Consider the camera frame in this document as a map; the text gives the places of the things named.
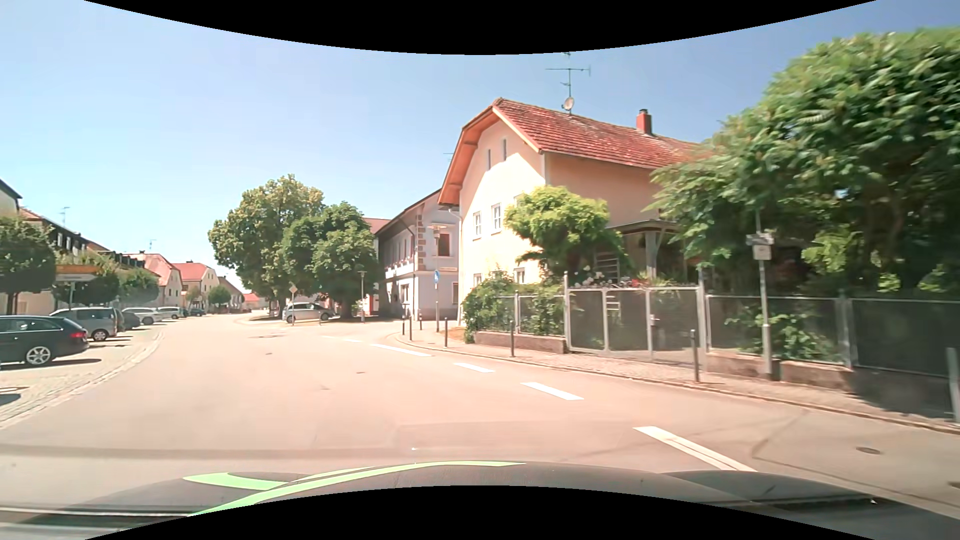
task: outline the road sign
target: road sign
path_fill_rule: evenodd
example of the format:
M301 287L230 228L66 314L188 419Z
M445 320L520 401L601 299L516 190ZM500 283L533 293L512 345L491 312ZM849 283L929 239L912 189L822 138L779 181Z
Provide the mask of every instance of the road sign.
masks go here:
M747 234L748 246L772 246L774 236L770 233Z
M92 282L97 277L93 274L57 274L56 282Z
M773 250L770 246L754 244L754 260L770 260Z

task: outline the road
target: road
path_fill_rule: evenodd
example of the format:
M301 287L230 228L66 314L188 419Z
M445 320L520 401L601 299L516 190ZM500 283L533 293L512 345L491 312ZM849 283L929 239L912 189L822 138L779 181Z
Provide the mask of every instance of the road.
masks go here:
M398 323L290 327L243 319L170 322L155 337L137 337L156 340L148 356L125 360L112 378L15 422L2 420L14 404L0 402L0 503L79 503L212 472L313 474L471 458L652 472L753 469L960 517L960 489L949 485L960 481L956 435L505 360L428 355L390 336ZM42 369L66 373L76 365Z

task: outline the chimney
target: chimney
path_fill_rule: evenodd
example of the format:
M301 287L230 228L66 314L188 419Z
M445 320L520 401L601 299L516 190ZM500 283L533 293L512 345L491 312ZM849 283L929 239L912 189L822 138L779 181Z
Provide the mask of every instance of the chimney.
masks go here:
M640 114L636 116L636 128L646 135L654 134L654 117L647 112L647 109L641 109Z

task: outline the tv antenna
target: tv antenna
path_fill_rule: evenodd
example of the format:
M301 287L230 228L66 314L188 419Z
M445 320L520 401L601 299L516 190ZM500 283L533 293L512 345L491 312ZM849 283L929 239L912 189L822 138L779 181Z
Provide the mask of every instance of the tv antenna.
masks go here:
M570 61L570 53L562 53L566 55L567 61ZM587 67L547 67L547 71L565 71L566 72L566 82L561 83L561 85L566 86L566 99L564 100L564 110L572 114L573 110L573 78L572 74L574 71L586 71L587 76L590 75L590 66Z

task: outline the bollard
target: bollard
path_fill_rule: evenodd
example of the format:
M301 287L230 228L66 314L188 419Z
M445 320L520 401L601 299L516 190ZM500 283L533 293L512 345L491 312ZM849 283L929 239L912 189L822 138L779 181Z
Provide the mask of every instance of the bollard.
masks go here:
M700 382L700 353L697 348L697 329L690 329L690 347L693 347L693 379Z
M947 384L953 404L953 422L960 424L960 366L957 365L957 350L953 347L947 347Z

